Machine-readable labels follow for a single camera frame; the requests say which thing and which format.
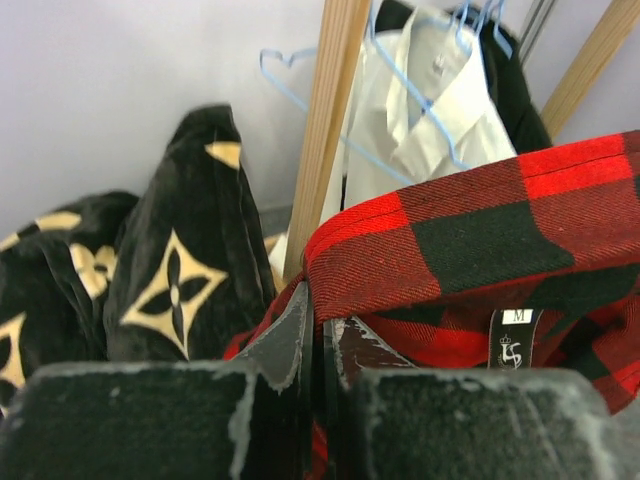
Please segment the red black plaid shirt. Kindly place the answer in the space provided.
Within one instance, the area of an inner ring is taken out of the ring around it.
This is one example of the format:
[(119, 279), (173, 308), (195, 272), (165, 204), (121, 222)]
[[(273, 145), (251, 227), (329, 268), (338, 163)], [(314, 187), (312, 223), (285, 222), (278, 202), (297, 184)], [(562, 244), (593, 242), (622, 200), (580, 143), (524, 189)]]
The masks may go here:
[(317, 326), (356, 315), (421, 367), (486, 366), (491, 316), (527, 308), (541, 314), (534, 365), (578, 372), (619, 413), (639, 391), (639, 134), (383, 195), (320, 227), (303, 263), (227, 358), (256, 345), (299, 284)]

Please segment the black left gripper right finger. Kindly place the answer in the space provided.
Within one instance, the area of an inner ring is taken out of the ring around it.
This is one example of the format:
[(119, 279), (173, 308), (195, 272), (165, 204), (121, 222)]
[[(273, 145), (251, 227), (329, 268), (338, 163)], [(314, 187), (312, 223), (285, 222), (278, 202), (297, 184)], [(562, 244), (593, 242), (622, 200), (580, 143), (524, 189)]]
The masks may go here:
[(635, 479), (639, 412), (568, 370), (422, 369), (360, 319), (323, 328), (331, 479)]

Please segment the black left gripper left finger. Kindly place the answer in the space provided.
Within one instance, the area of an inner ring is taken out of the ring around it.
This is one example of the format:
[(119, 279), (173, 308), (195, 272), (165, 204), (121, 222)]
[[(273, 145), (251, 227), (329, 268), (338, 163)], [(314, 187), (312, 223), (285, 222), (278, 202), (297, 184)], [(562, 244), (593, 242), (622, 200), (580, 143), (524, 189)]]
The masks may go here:
[(311, 470), (305, 284), (229, 361), (39, 370), (1, 427), (5, 479), (302, 479)]

